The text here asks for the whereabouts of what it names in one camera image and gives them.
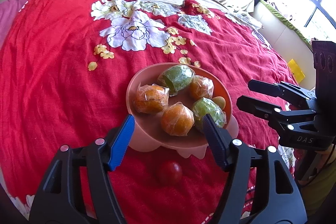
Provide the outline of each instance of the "plastic bowl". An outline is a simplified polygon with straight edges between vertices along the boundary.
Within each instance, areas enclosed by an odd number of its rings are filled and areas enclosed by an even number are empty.
[[[160,125],[160,118],[162,112],[158,114],[144,114],[135,110],[133,100],[139,84],[152,85],[157,84],[158,76],[169,67],[178,65],[177,63],[160,63],[146,67],[137,72],[131,79],[127,91],[126,91],[126,105],[128,112],[135,118],[135,130],[130,141],[129,146],[134,150],[147,152],[153,151],[159,146],[171,148],[177,150],[178,153],[187,158],[190,155],[195,155],[197,158],[202,159],[205,154],[208,142],[203,133],[199,132],[195,127],[189,131],[187,136],[170,136],[164,132]],[[217,77],[211,73],[194,66],[189,65],[196,75],[207,77],[213,81],[214,92],[213,97],[222,96],[226,101],[224,111],[226,112],[227,124],[224,128],[227,128],[230,121],[236,123],[236,119],[232,116],[232,102],[231,98]],[[184,89],[180,91],[176,96],[169,97],[169,105],[176,102],[182,102],[189,109],[192,108],[195,100],[189,95],[189,90]],[[233,133],[234,138],[238,134],[238,125],[236,126],[236,132]]]

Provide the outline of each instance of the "bed sheet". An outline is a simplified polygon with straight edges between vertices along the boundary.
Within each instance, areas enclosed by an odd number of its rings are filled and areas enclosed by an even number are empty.
[[[59,147],[88,145],[119,125],[129,81],[155,63],[199,61],[228,89],[238,137],[257,148],[277,146],[266,121],[235,106],[244,94],[284,107],[279,98],[249,91],[251,79],[295,83],[285,61],[253,30],[215,0],[29,0],[0,51],[0,164],[8,193],[29,210]],[[165,160],[182,167],[175,187],[162,187],[154,175]],[[209,149],[200,160],[162,147],[128,148],[110,174],[131,224],[206,223],[226,177]],[[251,208],[254,182],[251,170],[243,212]],[[84,174],[82,185],[88,201]]]

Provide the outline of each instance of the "white flower print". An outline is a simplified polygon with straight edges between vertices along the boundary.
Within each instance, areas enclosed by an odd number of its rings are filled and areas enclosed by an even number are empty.
[[[26,1],[25,4],[23,4],[23,6],[22,6],[21,9],[19,10],[19,12],[21,12],[21,10],[26,6],[27,3],[28,3],[28,0]]]
[[[131,18],[119,17],[111,22],[111,27],[100,32],[101,37],[107,36],[108,44],[125,51],[143,51],[146,44],[152,47],[167,45],[170,34],[158,28],[165,28],[161,20],[153,20],[141,11],[135,11]]]
[[[181,25],[211,35],[212,30],[209,28],[208,23],[201,15],[191,16],[186,14],[179,14],[179,16],[180,17],[177,22]]]
[[[130,17],[132,15],[132,6],[134,1],[126,2],[125,0],[101,0],[101,2],[98,0],[91,6],[91,16],[94,17],[94,20],[101,18],[113,20],[118,17]]]
[[[140,1],[138,0],[133,4],[134,10],[142,9],[146,12],[153,13],[155,16],[169,17],[171,15],[176,15],[181,10],[179,6],[170,5],[163,2],[152,2],[152,1]]]

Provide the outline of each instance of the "red fruit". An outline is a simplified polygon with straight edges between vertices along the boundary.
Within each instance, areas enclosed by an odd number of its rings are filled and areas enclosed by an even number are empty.
[[[157,169],[157,178],[163,185],[174,185],[182,178],[182,168],[175,161],[166,161]]]

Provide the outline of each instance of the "small orange fruit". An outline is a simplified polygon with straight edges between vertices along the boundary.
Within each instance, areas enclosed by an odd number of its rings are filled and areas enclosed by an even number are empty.
[[[137,112],[154,114],[168,106],[169,89],[159,85],[144,85],[138,87],[134,99]]]
[[[211,99],[213,89],[214,86],[212,80],[200,75],[193,76],[189,86],[190,95],[195,100],[199,100],[201,98]]]
[[[193,125],[193,112],[181,102],[167,107],[161,117],[162,129],[172,136],[187,136]]]

